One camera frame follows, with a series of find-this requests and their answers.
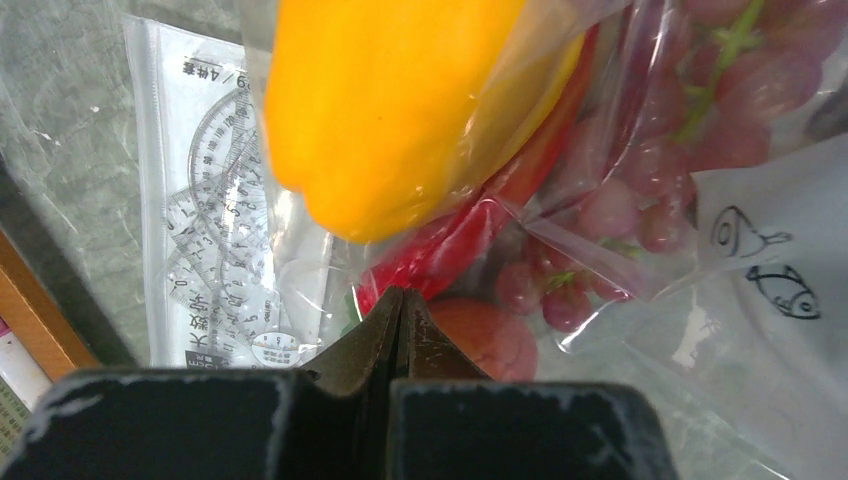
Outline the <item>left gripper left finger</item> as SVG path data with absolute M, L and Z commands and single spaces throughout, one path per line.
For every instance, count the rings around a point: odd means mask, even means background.
M 405 293 L 299 368 L 81 370 L 37 405 L 5 479 L 373 479 Z

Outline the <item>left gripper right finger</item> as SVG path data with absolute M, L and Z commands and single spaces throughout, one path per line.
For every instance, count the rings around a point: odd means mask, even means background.
M 498 381 L 416 312 L 410 375 L 391 388 L 391 479 L 674 479 L 659 418 L 609 382 Z

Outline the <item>clear zip top bag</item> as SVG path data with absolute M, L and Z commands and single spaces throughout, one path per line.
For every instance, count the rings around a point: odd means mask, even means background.
M 366 206 L 380 220 L 388 178 L 418 173 L 398 161 L 357 166 L 344 147 L 277 155 L 271 117 L 295 120 L 273 84 L 290 73 L 335 78 L 310 53 L 276 67 L 277 38 L 294 27 L 310 45 L 341 29 L 340 1 L 308 1 L 315 16 L 280 19 L 280 1 L 240 3 L 250 77 L 258 84 L 269 225 L 281 309 L 303 336 L 339 336 L 390 287 L 436 297 L 496 238 L 520 230 L 529 259 L 517 283 L 533 313 L 544 294 L 573 289 L 555 308 L 561 347 L 626 299 L 673 303 L 690 318 L 669 364 L 728 418 L 804 479 L 847 475 L 847 64 L 843 1 L 529 1 L 497 73 L 554 84 L 549 58 L 569 40 L 603 69 L 573 71 L 544 120 L 509 116 L 494 145 L 510 160 L 470 193 L 454 187 L 423 224 L 387 237 L 327 231 L 315 213 Z M 531 276 L 545 292 L 531 290 Z M 343 312 L 349 306 L 350 313 Z

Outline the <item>yellow fake bell pepper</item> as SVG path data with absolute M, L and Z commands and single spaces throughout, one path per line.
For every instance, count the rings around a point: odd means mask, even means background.
M 285 1 L 264 105 L 271 172 L 345 240 L 418 227 L 539 128 L 585 24 L 572 1 Z

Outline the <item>red fake grape bunch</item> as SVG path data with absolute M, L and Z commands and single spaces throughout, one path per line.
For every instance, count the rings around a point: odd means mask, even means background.
M 579 330 L 694 267 L 696 179 L 757 167 L 846 123 L 843 1 L 632 1 L 598 105 L 524 215 L 498 303 Z

